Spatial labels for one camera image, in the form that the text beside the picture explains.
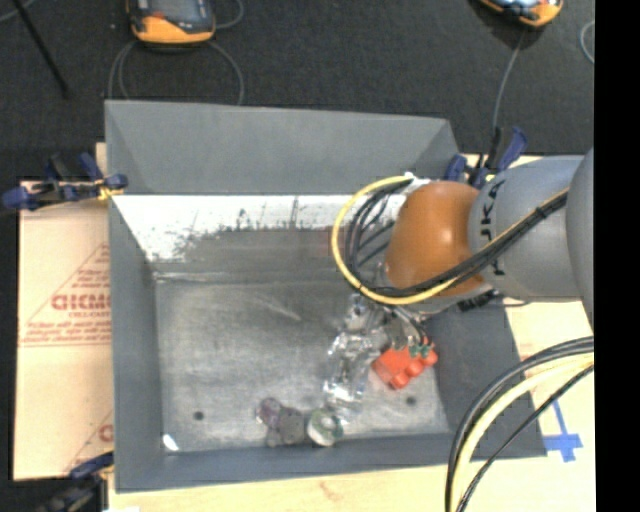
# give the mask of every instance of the orange object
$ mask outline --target orange object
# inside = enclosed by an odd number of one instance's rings
[[[407,197],[385,255],[387,277],[396,288],[427,281],[472,256],[467,225],[477,196],[471,185],[436,181]],[[482,282],[476,274],[438,295],[467,293]]]
[[[411,357],[409,347],[402,350],[390,348],[378,359],[371,363],[371,367],[385,384],[394,389],[404,388],[411,379],[420,375],[425,368],[433,366],[438,361],[438,354],[433,348],[427,357]]]

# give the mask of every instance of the orange device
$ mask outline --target orange device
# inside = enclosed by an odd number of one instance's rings
[[[198,45],[213,37],[211,0],[127,0],[133,34],[159,47]]]
[[[496,12],[530,27],[541,27],[555,18],[564,0],[480,0]]]
[[[387,277],[406,288],[435,277],[471,257],[467,219],[478,190],[464,183],[434,181],[406,199],[385,255]],[[441,292],[470,292],[483,282],[478,274]]]

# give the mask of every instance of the cable bundle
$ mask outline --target cable bundle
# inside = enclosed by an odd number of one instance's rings
[[[547,199],[525,217],[510,226],[504,232],[500,233],[478,253],[427,281],[408,288],[375,286],[373,283],[366,281],[362,277],[360,273],[362,261],[358,261],[358,252],[364,245],[374,239],[378,233],[372,235],[365,241],[361,240],[362,234],[367,231],[373,223],[378,221],[384,211],[384,207],[386,207],[389,197],[398,190],[406,188],[413,182],[413,180],[414,178],[411,175],[394,176],[384,178],[367,185],[360,191],[356,192],[351,199],[347,201],[338,213],[333,225],[331,233],[331,250],[338,269],[356,290],[370,299],[382,304],[399,306],[422,302],[469,279],[495,261],[496,258],[509,249],[536,224],[556,210],[565,206],[568,194],[567,188]],[[369,194],[371,194],[371,196],[356,211],[349,227],[347,228],[343,254],[340,251],[339,245],[339,235],[342,223],[353,206],[361,198]],[[374,211],[374,208],[378,204],[382,204],[382,208],[371,220],[368,220],[368,216],[372,211]],[[380,246],[375,253],[383,249],[384,246]]]
[[[555,400],[565,394],[578,381],[594,371],[594,339],[579,338],[545,349],[520,362],[494,382],[476,398],[459,424],[454,437],[445,486],[445,512],[463,512],[482,476],[514,439],[529,427]],[[538,369],[522,379],[524,372]],[[461,485],[460,474],[471,461],[478,442],[493,421],[517,398],[537,385],[571,372],[564,385],[552,393],[527,420],[485,462],[466,488]]]

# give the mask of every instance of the yellow cable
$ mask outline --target yellow cable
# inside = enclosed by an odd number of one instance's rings
[[[336,220],[333,224],[333,230],[331,232],[331,252],[333,253],[333,259],[335,260],[336,265],[338,266],[338,270],[340,270],[340,273],[344,276],[344,278],[351,284],[351,286],[353,286],[356,290],[358,290],[363,295],[366,295],[367,297],[369,297],[370,299],[376,302],[379,302],[382,304],[388,304],[391,306],[406,306],[409,304],[422,302],[426,299],[430,299],[431,297],[437,295],[441,291],[449,288],[449,286],[451,286],[456,281],[457,277],[453,279],[449,279],[444,283],[441,283],[437,286],[433,286],[428,290],[417,293],[415,295],[411,295],[409,297],[390,297],[388,295],[382,295],[380,293],[374,292],[373,290],[367,288],[356,276],[354,276],[351,273],[351,271],[347,268],[347,265],[345,264],[344,260],[342,259],[342,255],[340,254],[340,244],[339,244],[340,227],[342,225],[342,222],[344,221],[344,218],[347,216],[347,213],[349,212],[349,210],[358,202],[358,200],[360,200],[361,197],[369,194],[370,192],[373,192],[374,190],[385,187],[387,185],[401,183],[403,181],[408,181],[410,179],[411,178],[408,178],[407,176],[392,176],[390,178],[384,178],[376,182],[373,182],[367,185],[366,187],[360,189],[349,199],[349,201],[347,201],[347,203],[338,212],[338,216],[336,217]],[[555,194],[554,196],[550,197],[545,202],[543,202],[542,205],[540,205],[540,207],[544,207],[544,205],[555,200],[558,196],[564,194],[567,190],[568,188],[561,190],[560,192],[558,192],[557,194]],[[512,229],[514,229],[517,225],[518,225],[518,222],[515,222],[514,224],[512,224],[508,229],[500,233],[491,242],[486,244],[482,248],[482,250],[485,250],[491,247],[492,245],[496,244],[502,238],[507,236],[509,232]]]
[[[540,383],[555,377],[568,370],[573,370],[576,373],[577,370],[583,370],[594,362],[594,354],[582,354],[579,356],[571,357],[568,361],[564,361],[560,364],[555,362],[556,366],[542,370],[531,377],[523,380],[509,391],[504,393],[491,407],[489,407],[484,414],[475,423],[474,427],[469,431],[469,435],[464,445],[460,450],[460,456],[458,462],[453,469],[453,480],[451,485],[451,506],[449,512],[455,512],[458,508],[458,504],[464,495],[464,489],[461,486],[461,474],[466,472],[466,466],[470,464],[471,457],[475,452],[476,446],[480,442],[480,439],[485,434],[490,425],[495,419],[504,412],[516,399],[524,395],[528,391],[531,391],[534,387]]]

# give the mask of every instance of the clamp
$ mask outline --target clamp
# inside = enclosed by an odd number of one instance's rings
[[[49,158],[44,168],[45,179],[35,183],[30,188],[15,187],[2,194],[5,208],[15,210],[34,211],[46,206],[76,202],[83,199],[106,199],[114,193],[122,192],[129,181],[123,174],[113,174],[105,177],[96,161],[89,153],[82,153],[78,157],[80,166],[88,178],[86,182],[63,182],[68,176],[68,169],[55,154]]]

